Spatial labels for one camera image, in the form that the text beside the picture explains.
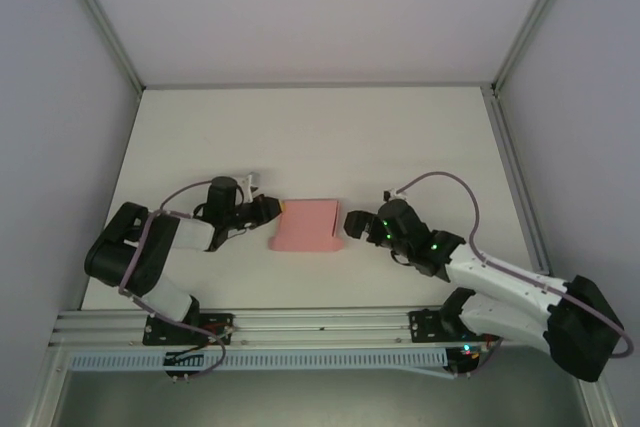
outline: purple cable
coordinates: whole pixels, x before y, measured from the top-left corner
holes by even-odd
[[[476,367],[476,369],[473,372],[469,372],[469,374],[468,374],[469,377],[475,377],[476,375],[478,375],[478,372],[480,372],[482,369],[485,368],[485,366],[489,363],[489,360],[491,360],[491,357],[493,357],[493,355],[496,353],[496,351],[502,345],[502,341],[503,340],[504,339],[496,340],[496,343],[493,345],[493,347],[491,347],[491,349],[487,353],[487,356],[485,357],[484,361],[480,365],[478,365],[478,367]]]
[[[449,172],[444,172],[444,171],[427,172],[426,174],[422,174],[421,176],[416,177],[415,179],[413,179],[411,182],[409,182],[404,187],[401,187],[401,188],[397,189],[396,192],[398,194],[401,194],[401,193],[405,192],[407,189],[409,189],[410,187],[412,187],[413,185],[415,185],[418,182],[420,182],[421,180],[426,179],[427,177],[435,177],[435,176],[448,177],[450,179],[455,180],[460,185],[462,185],[462,187],[464,187],[464,189],[467,191],[467,194],[469,194],[469,197],[471,198],[471,202],[473,203],[473,210],[474,210],[474,213],[475,213],[475,221],[473,222],[473,228],[471,229],[471,233],[469,234],[469,247],[471,247],[471,250],[473,251],[473,253],[480,260],[482,260],[486,265],[488,265],[490,267],[493,267],[494,269],[502,272],[503,274],[510,275],[512,277],[515,277],[516,279],[522,280],[523,282],[526,282],[526,283],[528,283],[530,285],[533,285],[536,288],[539,288],[539,289],[542,289],[542,290],[544,290],[546,292],[551,292],[552,294],[560,296],[561,298],[565,299],[568,302],[571,302],[574,305],[577,305],[581,309],[583,309],[586,312],[588,312],[589,314],[593,315],[596,319],[598,319],[601,322],[603,322],[607,327],[609,327],[616,334],[618,334],[620,337],[622,337],[624,339],[624,341],[626,342],[626,344],[627,344],[627,348],[623,352],[611,354],[611,358],[612,359],[622,359],[622,358],[625,358],[625,357],[629,357],[631,354],[633,354],[634,345],[633,345],[633,341],[631,340],[631,337],[624,331],[623,328],[621,328],[618,324],[613,322],[607,316],[605,316],[602,313],[598,312],[596,309],[594,309],[590,305],[585,304],[580,299],[575,298],[573,295],[567,294],[566,292],[562,292],[561,290],[558,290],[558,289],[555,289],[555,288],[553,288],[551,286],[548,286],[544,282],[540,282],[540,281],[535,280],[535,279],[530,279],[529,277],[527,277],[525,275],[522,275],[522,274],[520,274],[518,272],[511,271],[511,270],[507,269],[506,267],[487,259],[484,256],[484,254],[482,254],[482,252],[480,252],[480,250],[476,247],[476,242],[475,242],[476,233],[478,232],[478,228],[480,227],[480,206],[478,205],[478,199],[476,198],[475,194],[471,190],[471,187],[469,187],[469,185],[464,180],[462,180],[460,177],[458,177],[457,175],[451,174]]]
[[[210,331],[205,330],[205,329],[201,329],[200,327],[195,327],[193,325],[186,324],[184,322],[179,322],[179,321],[170,319],[169,317],[166,317],[166,316],[162,315],[160,312],[155,310],[149,304],[144,302],[141,298],[139,298],[139,297],[133,295],[132,293],[128,292],[125,287],[129,283],[129,280],[131,279],[131,276],[133,275],[133,271],[136,269],[136,266],[138,265],[138,261],[140,260],[140,255],[142,254],[142,250],[144,248],[144,244],[146,243],[147,237],[149,236],[149,230],[151,229],[151,224],[153,223],[153,219],[158,217],[160,214],[169,214],[169,212],[164,210],[164,208],[167,205],[167,203],[169,201],[171,201],[175,196],[177,196],[177,195],[181,194],[182,192],[184,192],[185,190],[189,190],[189,189],[191,189],[193,187],[198,187],[200,185],[206,185],[206,184],[210,184],[210,183],[211,183],[211,181],[207,180],[207,181],[202,181],[202,182],[196,182],[194,184],[190,184],[190,185],[187,185],[186,187],[183,187],[182,189],[174,192],[169,197],[167,197],[160,204],[160,208],[158,210],[156,210],[154,212],[151,212],[149,214],[149,216],[147,217],[147,220],[144,223],[144,226],[142,228],[142,233],[140,234],[140,240],[138,241],[138,246],[136,247],[136,250],[133,253],[133,256],[131,257],[131,261],[129,262],[127,270],[125,271],[124,275],[122,276],[122,280],[120,281],[120,285],[118,286],[118,293],[119,294],[124,295],[125,297],[131,298],[133,300],[134,304],[136,304],[138,307],[140,307],[141,309],[143,309],[146,312],[148,312],[151,316],[157,317],[161,321],[167,322],[168,324],[171,324],[171,325],[175,325],[176,327],[180,327],[180,328],[185,329],[185,330],[190,330],[192,332],[196,332],[198,334],[205,335],[208,339],[213,339],[214,342],[220,346],[220,349],[222,351],[222,355],[220,356],[220,358],[213,365],[210,365],[209,367],[207,367],[207,368],[205,368],[205,369],[203,369],[203,370],[201,370],[199,372],[195,372],[193,374],[189,374],[184,378],[183,377],[177,377],[176,378],[177,380],[188,380],[190,378],[192,379],[194,377],[200,377],[200,376],[206,375],[206,374],[210,373],[211,371],[213,371],[214,369],[218,368],[222,364],[222,362],[224,362],[224,359],[227,356],[227,349],[225,348],[224,342],[222,341],[222,339],[220,337],[215,335],[213,332],[210,332]],[[191,215],[184,214],[182,212],[171,212],[170,214],[178,216],[178,217],[191,218]]]

